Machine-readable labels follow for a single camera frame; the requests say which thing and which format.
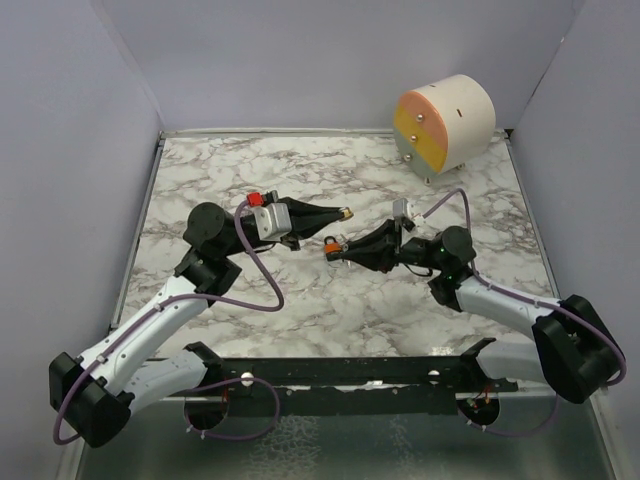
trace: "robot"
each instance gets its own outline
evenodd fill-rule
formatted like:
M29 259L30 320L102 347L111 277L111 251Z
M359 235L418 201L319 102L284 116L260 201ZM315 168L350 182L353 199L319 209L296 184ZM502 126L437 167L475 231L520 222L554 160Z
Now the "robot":
M242 216L246 208L252 213ZM82 437L100 447L132 415L171 395L187 399L188 430L203 438L257 438L271 431L280 415L461 414L484 430L499 414L499 400L488 392L518 389L507 379L548 384L557 393L557 408L560 398L583 403L624 378L624 355L586 299L538 298L482 278L473 264L468 215L466 228L450 226L433 238L403 243L403 232L415 228L405 199L394 202L393 218L362 238L343 244L325 238L327 261L351 261L382 273L398 265L426 268L429 273L420 276L428 278L439 304L483 315L531 342L487 338L460 356L356 359L223 359L196 342L172 358L149 359L178 328L214 303L250 306L223 296L241 272L230 256L244 251L252 256L274 287L278 305L250 307L275 312L284 298L257 253L276 244L300 250L302 240L352 216L349 208L280 199L275 191L248 195L235 216L213 203L196 206L183 235L190 248L160 291L96 345L75 357L61 353L51 362L50 404L58 412L54 441L64 445ZM485 398L479 400L477 392ZM188 401L198 395L208 401ZM273 420L255 435L215 433L225 418L238 416ZM63 420L76 435L60 438Z

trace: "white marble surface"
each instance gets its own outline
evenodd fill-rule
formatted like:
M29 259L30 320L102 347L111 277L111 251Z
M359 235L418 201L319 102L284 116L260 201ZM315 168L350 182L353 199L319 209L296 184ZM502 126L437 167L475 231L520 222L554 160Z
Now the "white marble surface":
M355 217L304 242L262 255L286 297L277 313L217 304L180 329L157 352L169 356L202 341L223 356L382 356L457 354L486 336L524 337L491 320L439 306L426 279L397 267L384 275L357 265L325 262L322 239L371 231L406 197L425 211L456 186L471 201L477 265L485 276L537 295L549 280L522 194L502 140L425 186L398 158L390 137L176 138L165 145L122 319L140 308L171 275L187 250L181 235L189 211L203 201L233 210L254 190L328 206L349 206ZM462 224L455 199L427 222L430 237ZM247 255L234 257L243 274L230 297L274 304L275 297Z

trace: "wall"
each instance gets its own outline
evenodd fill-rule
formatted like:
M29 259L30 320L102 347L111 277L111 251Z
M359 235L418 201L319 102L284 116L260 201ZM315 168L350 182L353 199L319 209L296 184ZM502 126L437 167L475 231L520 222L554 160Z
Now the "wall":
M47 367L106 331L160 129L85 0L0 15L0 478L49 479Z
M478 80L513 127L582 1L96 0L168 129L390 128L406 90Z
M561 293L592 299L629 377L611 389L640 472L640 3L587 0L514 137Z

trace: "cylindrical container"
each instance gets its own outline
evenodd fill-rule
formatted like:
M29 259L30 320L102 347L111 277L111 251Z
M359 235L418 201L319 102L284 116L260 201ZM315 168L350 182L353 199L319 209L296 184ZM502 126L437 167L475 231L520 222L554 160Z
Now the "cylindrical container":
M398 150L413 171L426 179L480 155L495 126L491 98L466 75L406 92L393 119Z

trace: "red connector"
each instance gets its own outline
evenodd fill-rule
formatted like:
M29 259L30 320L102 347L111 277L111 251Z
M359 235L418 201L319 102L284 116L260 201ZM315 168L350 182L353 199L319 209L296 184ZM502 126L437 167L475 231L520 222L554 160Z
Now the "red connector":
M264 198L259 192L253 192L247 195L247 201L250 207L261 207L264 205Z

